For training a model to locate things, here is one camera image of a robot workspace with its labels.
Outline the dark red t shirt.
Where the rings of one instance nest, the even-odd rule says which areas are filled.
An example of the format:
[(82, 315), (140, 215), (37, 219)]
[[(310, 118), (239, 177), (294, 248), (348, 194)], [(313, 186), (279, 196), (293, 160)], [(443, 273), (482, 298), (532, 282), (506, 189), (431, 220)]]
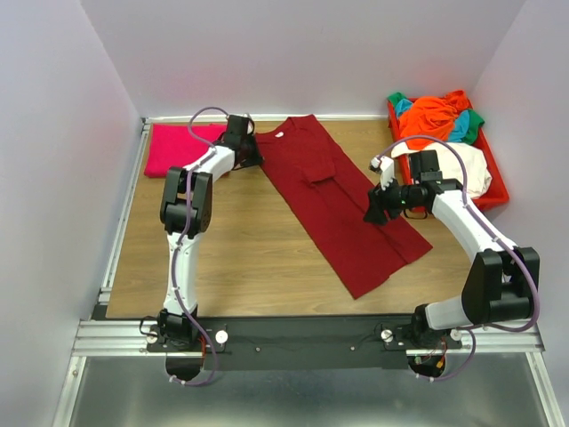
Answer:
[(365, 222), (372, 183), (314, 116), (288, 117), (256, 141), (263, 172), (353, 298), (431, 250), (403, 218)]

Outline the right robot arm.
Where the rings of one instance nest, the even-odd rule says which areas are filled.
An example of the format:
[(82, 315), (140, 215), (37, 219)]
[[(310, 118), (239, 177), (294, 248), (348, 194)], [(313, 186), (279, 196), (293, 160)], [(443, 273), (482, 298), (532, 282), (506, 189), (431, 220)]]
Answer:
[(448, 228), (471, 265), (461, 294), (418, 306), (408, 327), (422, 349), (454, 329), (490, 326), (517, 333), (532, 328), (540, 314), (540, 257), (503, 236), (477, 209), (461, 181), (446, 179), (434, 150), (412, 155), (417, 174), (410, 184), (395, 177), (390, 157), (376, 156), (370, 168), (380, 176), (368, 193), (365, 222), (386, 225), (409, 208), (421, 208)]

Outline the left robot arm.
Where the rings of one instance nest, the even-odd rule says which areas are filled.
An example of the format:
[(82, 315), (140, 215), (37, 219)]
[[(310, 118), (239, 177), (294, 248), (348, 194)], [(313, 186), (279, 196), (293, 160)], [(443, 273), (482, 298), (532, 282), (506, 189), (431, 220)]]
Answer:
[(159, 217), (166, 233), (169, 262), (163, 308), (149, 330), (141, 329), (149, 352), (223, 351), (225, 326), (198, 323), (196, 265), (200, 243), (212, 219), (213, 184), (223, 175), (263, 163), (248, 115), (226, 115), (226, 128), (214, 141), (191, 133), (205, 153), (165, 176)]

